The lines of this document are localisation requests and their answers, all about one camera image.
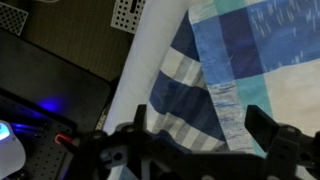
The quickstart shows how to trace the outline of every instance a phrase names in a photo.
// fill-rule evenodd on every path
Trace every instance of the white fabric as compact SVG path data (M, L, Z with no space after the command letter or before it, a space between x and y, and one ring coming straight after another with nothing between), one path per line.
M148 103L173 37L186 10L195 1L147 0L104 126L108 134L118 124L132 122L137 106ZM112 169L109 179L118 179L121 169Z
M317 59L264 75L273 119L295 126L309 136L314 136L320 127L319 67Z
M152 119L153 121L148 121L147 129L154 134L157 134L160 131L160 129L154 129L155 121L159 118L163 120L163 126L171 127L170 129L168 129L168 133L174 140L178 140L177 139L178 133L182 133L182 134L185 133L184 138L181 140L181 143L178 143L178 142L177 143L181 144L185 148L188 148L192 151L211 151L214 147L219 147L219 145L224 144L224 142L212 136L209 136L199 131L198 129L188 125L187 123L185 123L183 119L178 118L173 114L170 114L170 113L167 113L166 115L159 114L155 109L153 109L152 105L148 104L146 119ZM188 131L187 132L179 131L179 129L181 129L182 127L188 129ZM192 145L196 143L198 136L202 136L202 139L206 139L206 142L205 143L197 142L201 144L199 144L197 147L193 147Z
M170 47L162 63L163 65L161 67L161 71L168 77L174 77L180 67L181 62L184 61L185 58L189 57Z

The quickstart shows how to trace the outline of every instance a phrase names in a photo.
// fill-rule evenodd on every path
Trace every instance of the white stripe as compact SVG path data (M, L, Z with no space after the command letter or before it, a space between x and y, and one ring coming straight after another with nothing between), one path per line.
M161 71L167 76L173 77L176 74L183 58L183 54L170 47L163 61Z
M300 6L299 6L299 4L298 4L297 2L295 2L295 5L296 5L298 11L300 12Z
M201 151L211 151L214 147L217 146L218 143L222 143L222 141L219 141L209 136L205 141L204 145L202 146Z
M192 144L195 142L197 136L200 134L200 131L195 128L190 128L186 137L182 141L181 145L190 149Z
M296 37L297 34L296 34L296 28L293 28L293 36Z
M283 17L282 9L280 9L280 17L281 17L281 21L284 22L284 17Z
M315 7L316 11L318 12L318 3L317 3L317 0L314 0L314 7Z
M183 121L180 118L176 118L176 122L174 125L168 130L169 134L172 136L172 138L176 138L179 129L185 124L185 121Z
M291 22L294 20L294 16L293 16L293 14L290 12L290 20L291 20Z
M316 22L314 16L312 16L312 24L313 24L313 30L317 31Z
M277 15L277 19L278 19L279 25L282 25L279 15Z
M268 29L269 33L271 33L271 28L270 28L268 23L266 23L266 26L267 26L267 29Z
M186 76L183 78L182 83L189 86L193 85L194 79L197 77L198 72L201 71L200 63L192 61Z
M260 11L258 9L257 9L257 16L258 16L259 21L261 22L262 21L262 17L261 17Z
M246 6L249 6L251 4L259 3L262 1L264 1L264 0L245 0L245 4L246 4Z
M256 21L253 21L254 26L256 27L256 30L259 30L258 24L256 23Z
M274 8L277 9L277 1L276 0L273 0L273 5L274 5Z
M180 64L182 61L186 61L188 63L191 63L187 74L185 75L182 82L181 80L176 79L175 75L179 71ZM173 80L183 83L185 85L188 85L190 87L197 86L200 88L205 89L205 86L199 86L199 84L193 84L195 78L198 78L198 72L201 71L201 64L198 61L195 61L184 54L180 53L179 51L169 48L168 53L166 55L166 58L163 62L163 65L161 67L161 71L166 74L168 77L172 78Z
M272 9L272 4L268 4L268 10L269 10L269 15L271 16L273 14L273 9Z
M287 9L287 16L288 16L288 18L291 20L290 12L289 12L289 10L288 10L288 9Z
M261 32L262 37L265 37L264 30L262 29L261 26L259 26L259 27L260 27L260 32Z
M161 118L163 117L164 118L164 115L162 114L159 114L153 107L150 103L148 103L148 107L147 107L147 127L148 127L148 130L150 129L153 129L153 126L154 126L154 121L155 120L152 120L152 119L149 119L149 118ZM185 139L183 140L182 142L182 146L186 147L186 148L191 148L191 146L193 145L193 143L195 142L196 138L198 137L198 135L203 135L203 136L208 136L207 134L199 131L198 129L190 126L189 124L187 124L183 119L181 118L178 118L170 113L167 113L166 114L166 123L168 123L168 121L172 121L170 123L174 123L174 125L168 130L168 129L165 129L166 131L168 131L168 133L172 136L172 138L175 140L176 136L177 136L177 133L179 132L179 130L181 129L182 126L186 127L189 129ZM202 147L201 150L212 150L214 147L217 146L217 144L220 143L220 144L223 144L224 142L223 141L220 141L214 137L211 137L211 136L208 136L205 144L204 144L204 147Z
M293 0L289 0L289 4L290 4L291 7L294 6Z
M155 126L156 120L158 118L164 118L162 114L159 114L152 106L152 104L149 102L147 105L147 111L146 111L146 116L145 116L145 122L147 126L148 131L152 131L153 127Z

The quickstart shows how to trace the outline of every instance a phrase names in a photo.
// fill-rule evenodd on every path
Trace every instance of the white cord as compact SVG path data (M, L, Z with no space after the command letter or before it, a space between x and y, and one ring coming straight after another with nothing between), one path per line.
M33 0L33 1L39 1L39 2L44 2L44 3L56 3L60 0Z

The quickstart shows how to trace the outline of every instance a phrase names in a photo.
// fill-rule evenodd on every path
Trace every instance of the black mechanical part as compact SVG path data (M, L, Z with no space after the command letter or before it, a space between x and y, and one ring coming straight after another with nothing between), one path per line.
M21 169L10 176L4 178L3 180L29 180L30 179L30 174L24 170Z
M92 135L79 147L66 178L84 179L119 165L126 165L138 179L214 179L214 180L295 180L296 166L302 165L318 175L319 143L316 138L303 135L297 128L278 125L257 106L249 106L245 126L266 150L266 158L241 152L192 154L182 150L173 140L148 133L143 128L145 107L138 108L132 125L97 141Z

